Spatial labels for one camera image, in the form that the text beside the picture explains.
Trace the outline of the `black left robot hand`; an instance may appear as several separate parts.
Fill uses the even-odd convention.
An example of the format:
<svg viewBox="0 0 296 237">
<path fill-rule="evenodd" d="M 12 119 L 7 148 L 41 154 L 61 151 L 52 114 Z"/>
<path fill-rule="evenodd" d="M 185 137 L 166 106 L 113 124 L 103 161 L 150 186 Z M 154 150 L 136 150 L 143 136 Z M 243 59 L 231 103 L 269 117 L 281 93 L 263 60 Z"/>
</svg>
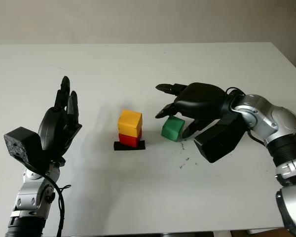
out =
<svg viewBox="0 0 296 237">
<path fill-rule="evenodd" d="M 38 130 L 44 154 L 59 167 L 65 165 L 63 155 L 82 128 L 78 117 L 77 93 L 70 90 L 70 80 L 64 76 L 54 106 L 47 110 Z"/>
</svg>

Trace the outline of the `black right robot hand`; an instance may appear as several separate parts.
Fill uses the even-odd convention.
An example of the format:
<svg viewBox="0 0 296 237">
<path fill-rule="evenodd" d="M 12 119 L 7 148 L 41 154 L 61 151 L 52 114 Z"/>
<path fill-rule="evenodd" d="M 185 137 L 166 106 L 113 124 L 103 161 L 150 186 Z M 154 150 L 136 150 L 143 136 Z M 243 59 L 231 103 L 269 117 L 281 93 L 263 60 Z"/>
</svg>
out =
<svg viewBox="0 0 296 237">
<path fill-rule="evenodd" d="M 226 93 L 215 85 L 199 82 L 189 85 L 159 84 L 156 89 L 176 96 L 174 102 L 166 105 L 155 116 L 157 119 L 174 116 L 177 113 L 193 119 L 193 122 L 182 133 L 184 139 L 221 117 Z"/>
</svg>

